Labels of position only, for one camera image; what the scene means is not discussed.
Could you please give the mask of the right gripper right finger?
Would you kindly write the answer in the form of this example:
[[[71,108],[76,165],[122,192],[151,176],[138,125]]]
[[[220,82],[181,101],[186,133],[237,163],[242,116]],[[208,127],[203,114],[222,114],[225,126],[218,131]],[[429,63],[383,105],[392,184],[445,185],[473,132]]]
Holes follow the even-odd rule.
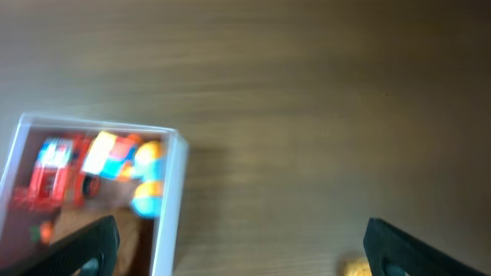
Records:
[[[369,219],[363,246],[375,276],[486,276],[378,218]]]

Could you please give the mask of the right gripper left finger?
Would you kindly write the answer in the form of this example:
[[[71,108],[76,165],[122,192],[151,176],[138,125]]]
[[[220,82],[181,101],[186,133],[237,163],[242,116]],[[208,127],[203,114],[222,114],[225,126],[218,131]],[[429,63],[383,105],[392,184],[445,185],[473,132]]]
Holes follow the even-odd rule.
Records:
[[[111,276],[117,263],[120,236],[107,215],[49,246],[48,250],[15,266],[16,275]]]

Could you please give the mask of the yellow round toy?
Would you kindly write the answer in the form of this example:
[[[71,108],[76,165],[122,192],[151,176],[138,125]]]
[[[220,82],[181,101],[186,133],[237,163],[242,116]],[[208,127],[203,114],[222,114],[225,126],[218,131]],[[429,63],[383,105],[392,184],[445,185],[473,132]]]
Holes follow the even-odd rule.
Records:
[[[341,276],[372,276],[371,266],[366,258],[347,258],[341,266]]]

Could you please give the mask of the blue orange toy figure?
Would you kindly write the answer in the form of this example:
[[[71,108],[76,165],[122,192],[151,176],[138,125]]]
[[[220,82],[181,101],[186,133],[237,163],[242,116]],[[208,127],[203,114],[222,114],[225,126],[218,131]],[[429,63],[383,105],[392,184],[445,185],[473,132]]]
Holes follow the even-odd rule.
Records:
[[[166,151],[159,140],[141,142],[136,134],[129,138],[137,141],[137,145],[130,151],[130,158],[124,161],[117,180],[137,183],[130,207],[141,218],[154,219],[160,216],[163,202]]]

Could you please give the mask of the red toy fire truck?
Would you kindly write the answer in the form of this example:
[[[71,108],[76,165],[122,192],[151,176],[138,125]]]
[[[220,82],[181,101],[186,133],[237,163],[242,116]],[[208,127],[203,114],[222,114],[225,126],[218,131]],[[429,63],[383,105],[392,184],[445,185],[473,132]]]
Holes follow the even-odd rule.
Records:
[[[82,171],[92,140],[82,134],[48,137],[38,152],[29,185],[14,190],[11,205],[47,212],[66,202],[81,207],[95,197],[101,179]]]

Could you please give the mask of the multicolour puzzle cube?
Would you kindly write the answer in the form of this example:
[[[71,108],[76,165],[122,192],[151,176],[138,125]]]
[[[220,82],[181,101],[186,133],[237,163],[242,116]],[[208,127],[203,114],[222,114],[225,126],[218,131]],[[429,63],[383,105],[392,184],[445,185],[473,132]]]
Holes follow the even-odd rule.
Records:
[[[100,131],[89,146],[81,170],[105,179],[118,179],[131,166],[139,142],[136,134],[118,136]]]

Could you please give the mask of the pink open cardboard box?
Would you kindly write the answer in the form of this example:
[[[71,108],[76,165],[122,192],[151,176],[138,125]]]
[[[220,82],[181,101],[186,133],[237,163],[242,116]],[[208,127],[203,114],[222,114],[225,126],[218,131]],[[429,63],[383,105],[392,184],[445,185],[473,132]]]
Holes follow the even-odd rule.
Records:
[[[48,137],[82,134],[94,139],[100,131],[118,136],[136,134],[141,142],[159,140],[163,144],[166,151],[165,173],[159,217],[141,218],[130,207],[133,192],[137,187],[136,182],[99,176],[99,193],[85,200],[81,207],[66,202],[58,209],[39,212],[11,205],[14,190],[29,185],[38,152]],[[148,243],[151,246],[149,271],[145,274],[172,274],[188,150],[187,142],[175,129],[46,115],[23,115],[13,136],[1,179],[1,273],[16,275],[16,265],[53,244],[54,228],[61,222],[63,211],[101,212],[129,209],[137,218],[153,223],[152,241]]]

